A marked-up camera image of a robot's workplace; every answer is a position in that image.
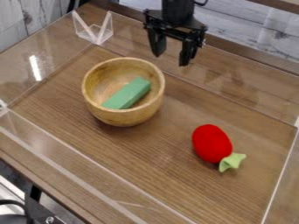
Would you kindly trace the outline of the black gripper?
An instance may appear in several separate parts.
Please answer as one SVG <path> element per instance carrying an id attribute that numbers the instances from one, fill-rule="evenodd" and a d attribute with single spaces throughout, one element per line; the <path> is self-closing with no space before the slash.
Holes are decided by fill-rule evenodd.
<path id="1" fill-rule="evenodd" d="M 144 28 L 154 57 L 165 50 L 165 38 L 181 41 L 178 66 L 185 67 L 201 47 L 206 25 L 193 17 L 194 7 L 202 7 L 208 0 L 162 0 L 160 10 L 144 10 Z"/>

